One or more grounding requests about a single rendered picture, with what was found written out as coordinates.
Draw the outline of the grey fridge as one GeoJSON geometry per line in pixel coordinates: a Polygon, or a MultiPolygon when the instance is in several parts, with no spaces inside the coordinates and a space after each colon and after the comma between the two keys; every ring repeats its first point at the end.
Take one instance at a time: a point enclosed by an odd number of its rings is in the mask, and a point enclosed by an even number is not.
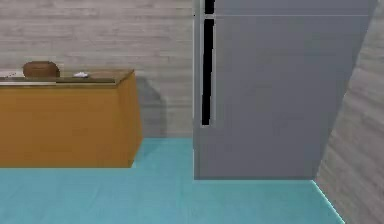
{"type": "Polygon", "coordinates": [[[381,0],[204,0],[193,9],[197,180],[312,180],[381,0]],[[211,121],[203,26],[214,20],[211,121]]]}

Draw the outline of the orange kitchen counter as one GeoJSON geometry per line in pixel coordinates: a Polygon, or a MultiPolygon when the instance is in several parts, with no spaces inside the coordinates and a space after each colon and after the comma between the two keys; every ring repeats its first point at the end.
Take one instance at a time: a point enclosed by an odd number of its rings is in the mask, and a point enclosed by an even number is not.
{"type": "Polygon", "coordinates": [[[133,69],[0,77],[0,168],[130,168],[143,140],[133,69]]]}

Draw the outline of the brown round bowl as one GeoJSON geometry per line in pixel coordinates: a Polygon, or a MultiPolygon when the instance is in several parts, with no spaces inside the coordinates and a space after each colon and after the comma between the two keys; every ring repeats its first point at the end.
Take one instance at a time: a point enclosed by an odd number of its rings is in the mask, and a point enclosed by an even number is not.
{"type": "Polygon", "coordinates": [[[59,77],[58,66],[51,61],[31,61],[23,65],[25,77],[59,77]]]}

